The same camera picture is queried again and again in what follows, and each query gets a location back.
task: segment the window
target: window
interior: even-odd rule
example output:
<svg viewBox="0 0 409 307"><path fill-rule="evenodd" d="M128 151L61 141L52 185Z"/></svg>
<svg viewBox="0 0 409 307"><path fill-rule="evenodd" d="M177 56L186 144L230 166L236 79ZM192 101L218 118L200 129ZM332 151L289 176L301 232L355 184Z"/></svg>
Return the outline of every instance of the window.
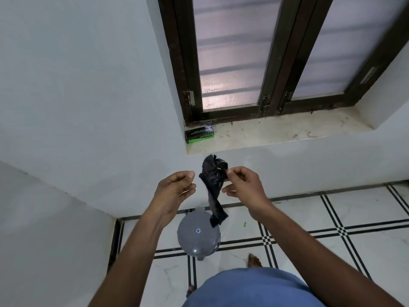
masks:
<svg viewBox="0 0 409 307"><path fill-rule="evenodd" d="M409 0L159 0L186 125L353 106L409 39Z"/></svg>

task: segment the frosted glass pane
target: frosted glass pane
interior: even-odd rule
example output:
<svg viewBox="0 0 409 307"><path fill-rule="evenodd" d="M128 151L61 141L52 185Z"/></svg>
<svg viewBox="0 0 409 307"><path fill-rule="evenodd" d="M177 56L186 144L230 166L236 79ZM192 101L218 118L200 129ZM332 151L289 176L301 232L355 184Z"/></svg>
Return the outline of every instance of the frosted glass pane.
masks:
<svg viewBox="0 0 409 307"><path fill-rule="evenodd" d="M204 110L258 101L281 0L193 0Z"/></svg>
<svg viewBox="0 0 409 307"><path fill-rule="evenodd" d="M293 100L344 92L407 1L334 0Z"/></svg>

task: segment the window sill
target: window sill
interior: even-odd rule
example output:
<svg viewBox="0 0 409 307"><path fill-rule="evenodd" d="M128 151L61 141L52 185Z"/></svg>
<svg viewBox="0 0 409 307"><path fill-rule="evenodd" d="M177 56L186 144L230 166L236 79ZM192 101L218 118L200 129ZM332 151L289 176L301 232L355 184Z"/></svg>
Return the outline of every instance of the window sill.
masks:
<svg viewBox="0 0 409 307"><path fill-rule="evenodd" d="M355 107L221 123L213 125L213 129L214 138L186 144L187 154L213 153L373 130Z"/></svg>

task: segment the green and black box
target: green and black box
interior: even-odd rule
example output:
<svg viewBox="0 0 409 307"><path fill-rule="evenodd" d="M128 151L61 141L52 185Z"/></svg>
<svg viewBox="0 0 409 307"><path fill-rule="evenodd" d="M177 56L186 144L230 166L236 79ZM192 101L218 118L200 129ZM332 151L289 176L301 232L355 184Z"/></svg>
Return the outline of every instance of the green and black box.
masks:
<svg viewBox="0 0 409 307"><path fill-rule="evenodd" d="M213 138L214 137L213 127L211 125L208 125L200 128L187 130L184 132L184 137L186 139L187 144Z"/></svg>

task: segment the hand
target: hand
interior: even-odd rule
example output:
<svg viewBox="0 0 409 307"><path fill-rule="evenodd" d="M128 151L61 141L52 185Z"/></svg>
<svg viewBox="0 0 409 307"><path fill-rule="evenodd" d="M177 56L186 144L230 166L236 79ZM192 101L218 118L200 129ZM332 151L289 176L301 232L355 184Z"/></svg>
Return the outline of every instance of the hand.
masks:
<svg viewBox="0 0 409 307"><path fill-rule="evenodd" d="M180 204L195 193L194 177L194 171L179 171L160 181L145 213L156 217L164 228L173 220Z"/></svg>
<svg viewBox="0 0 409 307"><path fill-rule="evenodd" d="M246 167L229 168L226 173L232 184L224 187L222 192L237 197L249 209L252 218L261 222L265 212L273 205L265 195L258 174Z"/></svg>

